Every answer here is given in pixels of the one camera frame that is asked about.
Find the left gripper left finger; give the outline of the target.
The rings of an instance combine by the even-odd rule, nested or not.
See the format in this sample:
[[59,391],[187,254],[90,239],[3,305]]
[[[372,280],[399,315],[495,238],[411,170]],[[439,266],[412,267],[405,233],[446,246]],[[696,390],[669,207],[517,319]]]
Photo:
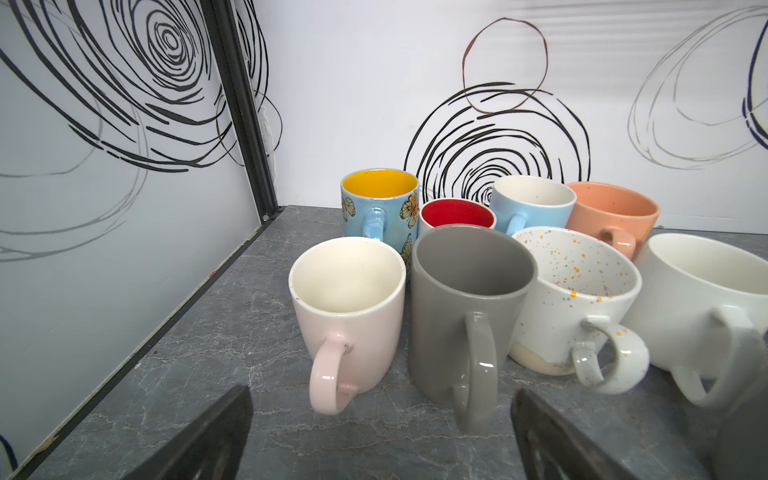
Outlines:
[[127,479],[234,479],[253,417],[250,390],[232,387]]

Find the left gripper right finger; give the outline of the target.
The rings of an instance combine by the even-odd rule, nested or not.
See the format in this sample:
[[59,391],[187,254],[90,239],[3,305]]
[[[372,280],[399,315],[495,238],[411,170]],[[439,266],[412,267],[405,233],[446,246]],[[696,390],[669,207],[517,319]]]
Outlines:
[[521,388],[515,394],[510,417],[525,475],[529,479],[635,477],[527,388]]

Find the large grey mug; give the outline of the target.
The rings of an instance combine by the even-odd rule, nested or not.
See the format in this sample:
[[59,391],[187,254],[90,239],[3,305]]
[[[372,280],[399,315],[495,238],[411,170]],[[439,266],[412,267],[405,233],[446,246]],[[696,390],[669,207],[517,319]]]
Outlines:
[[482,435],[536,261],[510,236],[473,225],[428,231],[412,261],[411,377],[427,398],[452,409],[462,433]]

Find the white mug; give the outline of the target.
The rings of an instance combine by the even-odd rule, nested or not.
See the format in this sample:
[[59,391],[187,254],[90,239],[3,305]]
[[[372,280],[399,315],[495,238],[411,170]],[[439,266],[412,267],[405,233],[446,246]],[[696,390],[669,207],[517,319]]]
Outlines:
[[652,236],[637,254],[642,288],[623,326],[693,404],[727,408],[767,356],[767,262],[700,236]]

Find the pink mug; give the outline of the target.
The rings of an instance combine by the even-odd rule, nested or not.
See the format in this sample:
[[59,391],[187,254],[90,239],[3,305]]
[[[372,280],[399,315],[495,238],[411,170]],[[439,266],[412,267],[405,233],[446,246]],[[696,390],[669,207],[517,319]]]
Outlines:
[[312,357],[315,412],[337,415],[383,379],[399,341],[405,283],[400,254],[375,239],[327,240],[294,262],[288,286]]

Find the peach mug cream base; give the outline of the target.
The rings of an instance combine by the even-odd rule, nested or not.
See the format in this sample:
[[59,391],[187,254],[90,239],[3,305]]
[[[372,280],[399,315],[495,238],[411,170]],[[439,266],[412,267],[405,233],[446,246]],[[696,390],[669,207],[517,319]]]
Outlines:
[[660,206],[612,184],[574,182],[568,187],[577,201],[566,228],[602,240],[633,260],[658,220]]

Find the light blue mug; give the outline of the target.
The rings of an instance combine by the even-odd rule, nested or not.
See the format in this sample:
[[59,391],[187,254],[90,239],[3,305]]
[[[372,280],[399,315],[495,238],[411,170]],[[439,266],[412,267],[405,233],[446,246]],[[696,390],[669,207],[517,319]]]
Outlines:
[[490,209],[495,229],[507,235],[530,227],[564,228],[577,201],[567,185],[535,176],[505,176],[495,180]]

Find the cream mug red inside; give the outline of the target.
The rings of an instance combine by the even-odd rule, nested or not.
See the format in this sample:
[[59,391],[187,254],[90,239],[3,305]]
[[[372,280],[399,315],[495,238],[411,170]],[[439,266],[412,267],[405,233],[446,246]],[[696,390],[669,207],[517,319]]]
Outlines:
[[420,210],[418,236],[444,225],[475,225],[493,229],[497,217],[488,207],[462,198],[438,198]]

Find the blue patterned mug yellow inside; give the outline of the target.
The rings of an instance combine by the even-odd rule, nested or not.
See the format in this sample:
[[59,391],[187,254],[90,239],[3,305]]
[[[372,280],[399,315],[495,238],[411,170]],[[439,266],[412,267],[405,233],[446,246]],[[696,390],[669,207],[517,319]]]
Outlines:
[[418,179],[406,171],[375,168],[348,174],[340,188],[344,234],[390,245],[410,272],[420,220]]

